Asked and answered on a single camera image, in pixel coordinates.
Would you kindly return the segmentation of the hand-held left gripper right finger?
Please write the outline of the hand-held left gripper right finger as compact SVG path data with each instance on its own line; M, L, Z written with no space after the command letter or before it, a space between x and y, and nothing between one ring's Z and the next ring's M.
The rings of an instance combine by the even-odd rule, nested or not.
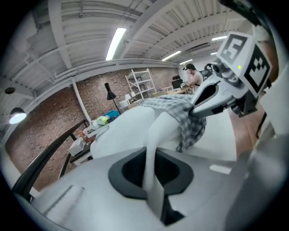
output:
M230 162L158 148L155 170L164 189L164 226L226 227L249 154Z

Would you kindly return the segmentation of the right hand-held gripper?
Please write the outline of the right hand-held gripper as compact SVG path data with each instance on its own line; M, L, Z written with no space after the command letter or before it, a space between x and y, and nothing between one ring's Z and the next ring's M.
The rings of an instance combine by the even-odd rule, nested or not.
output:
M195 92L193 117L221 113L231 101L229 106L239 117L256 111L258 97L271 73L271 63L252 35L230 32L212 62L212 69L218 77L210 76Z

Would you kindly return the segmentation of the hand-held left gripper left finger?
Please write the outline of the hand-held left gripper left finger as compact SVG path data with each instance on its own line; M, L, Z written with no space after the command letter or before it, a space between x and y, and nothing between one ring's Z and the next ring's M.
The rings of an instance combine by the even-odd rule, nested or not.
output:
M44 217L72 231L158 231L164 227L145 200L130 199L109 182L109 168L141 148L93 159L46 187L32 202Z

